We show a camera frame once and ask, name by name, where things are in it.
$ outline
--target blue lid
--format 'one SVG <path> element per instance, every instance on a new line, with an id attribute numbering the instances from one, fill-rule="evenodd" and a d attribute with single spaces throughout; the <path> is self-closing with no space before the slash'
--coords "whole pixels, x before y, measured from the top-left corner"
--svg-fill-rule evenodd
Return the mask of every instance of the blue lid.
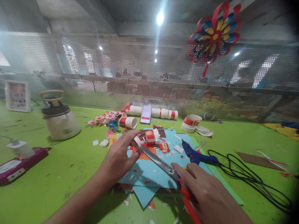
<path id="1" fill-rule="evenodd" d="M 117 126 L 118 126 L 118 123 L 115 122 L 114 120 L 109 121 L 109 123 L 108 123 L 108 127 L 110 127 L 110 128 L 116 128 Z"/>

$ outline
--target pink power strip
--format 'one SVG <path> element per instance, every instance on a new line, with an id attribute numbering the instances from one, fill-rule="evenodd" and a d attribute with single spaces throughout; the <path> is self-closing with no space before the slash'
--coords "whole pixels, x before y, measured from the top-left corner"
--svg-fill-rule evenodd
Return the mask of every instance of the pink power strip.
<path id="1" fill-rule="evenodd" d="M 0 186 L 11 184 L 49 155 L 45 148 L 34 151 L 35 155 L 28 159 L 14 158 L 0 165 Z"/>

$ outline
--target red scissor handle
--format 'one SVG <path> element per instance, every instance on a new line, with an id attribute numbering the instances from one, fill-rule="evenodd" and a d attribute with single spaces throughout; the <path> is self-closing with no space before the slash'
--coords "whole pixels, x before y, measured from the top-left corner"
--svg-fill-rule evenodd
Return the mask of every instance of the red scissor handle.
<path id="1" fill-rule="evenodd" d="M 191 216 L 191 219 L 193 220 L 193 222 L 195 224 L 201 224 L 199 217 L 197 216 L 195 210 L 193 209 L 193 207 L 189 201 L 189 199 L 191 199 L 190 193 L 183 187 L 184 181 L 182 178 L 181 178 L 180 182 L 182 184 L 180 192 L 183 195 L 183 202 L 185 204 L 185 207 L 186 207 L 189 215 Z"/>

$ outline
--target thermos handle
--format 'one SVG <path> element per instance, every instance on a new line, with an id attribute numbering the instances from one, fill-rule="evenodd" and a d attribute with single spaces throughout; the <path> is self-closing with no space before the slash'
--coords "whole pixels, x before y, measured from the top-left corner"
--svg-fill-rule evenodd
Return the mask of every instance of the thermos handle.
<path id="1" fill-rule="evenodd" d="M 53 92 L 59 92 L 59 93 L 61 93 L 62 96 L 60 98 L 56 98 L 56 99 L 45 99 L 44 98 L 44 94 L 53 93 Z M 40 92 L 40 97 L 45 102 L 52 102 L 53 106 L 60 106 L 58 101 L 61 101 L 64 98 L 64 95 L 63 95 L 62 90 L 47 90 L 47 91 Z"/>

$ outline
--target ceiling light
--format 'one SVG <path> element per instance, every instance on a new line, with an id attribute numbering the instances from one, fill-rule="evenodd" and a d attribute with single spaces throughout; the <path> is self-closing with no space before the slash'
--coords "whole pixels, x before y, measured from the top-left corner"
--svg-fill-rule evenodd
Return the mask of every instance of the ceiling light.
<path id="1" fill-rule="evenodd" d="M 163 23 L 164 20 L 164 14 L 163 12 L 159 12 L 157 15 L 157 24 L 160 26 Z"/>

